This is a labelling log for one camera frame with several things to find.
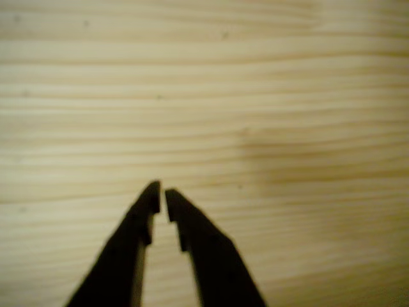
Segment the wood grain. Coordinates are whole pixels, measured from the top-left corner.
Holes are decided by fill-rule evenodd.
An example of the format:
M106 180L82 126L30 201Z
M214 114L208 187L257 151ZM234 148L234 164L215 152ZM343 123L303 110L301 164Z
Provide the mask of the wood grain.
M399 0L1 0L0 305L64 305L161 178L270 306L409 306L408 39ZM199 306L165 209L143 303Z

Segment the black plastic tool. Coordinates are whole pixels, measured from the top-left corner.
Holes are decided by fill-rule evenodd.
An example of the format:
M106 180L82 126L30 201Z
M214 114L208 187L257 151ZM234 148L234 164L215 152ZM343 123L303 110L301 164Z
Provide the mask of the black plastic tool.
M181 250L192 260L201 305L266 306L232 241L177 190L165 196ZM68 307L141 305L145 249L152 242L159 204L160 183L155 181L131 206Z
M160 210L160 183L150 183L106 243L68 307L141 305L144 257Z
M189 252L202 306L266 306L231 239L177 190L165 196L181 250Z

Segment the dark spot on wood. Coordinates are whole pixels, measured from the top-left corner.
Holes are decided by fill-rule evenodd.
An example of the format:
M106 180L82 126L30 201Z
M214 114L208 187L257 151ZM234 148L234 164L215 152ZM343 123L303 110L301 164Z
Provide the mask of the dark spot on wood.
M223 33L222 33L222 39L223 39L223 40L227 40L227 39L229 38L229 35L230 35L229 32L227 32L227 31L223 32Z

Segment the wooden surface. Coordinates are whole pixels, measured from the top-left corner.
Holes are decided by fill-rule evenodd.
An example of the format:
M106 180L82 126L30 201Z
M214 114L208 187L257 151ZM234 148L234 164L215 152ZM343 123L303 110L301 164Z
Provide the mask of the wooden surface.
M0 0L0 306L62 306L161 178L270 306L409 306L409 2ZM198 306L165 206L143 306Z

